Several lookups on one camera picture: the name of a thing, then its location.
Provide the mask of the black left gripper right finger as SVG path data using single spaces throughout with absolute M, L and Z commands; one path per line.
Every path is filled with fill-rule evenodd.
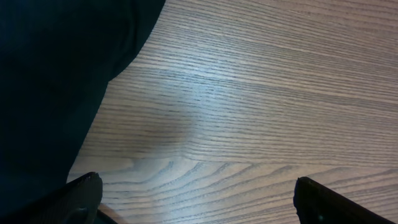
M 394 224 L 308 177 L 297 179 L 293 202 L 301 224 Z

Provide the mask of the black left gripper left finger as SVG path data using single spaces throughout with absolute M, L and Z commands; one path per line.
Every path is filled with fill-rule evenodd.
M 3 224 L 117 224 L 98 209 L 103 181 L 89 172 L 61 189 L 1 217 Z

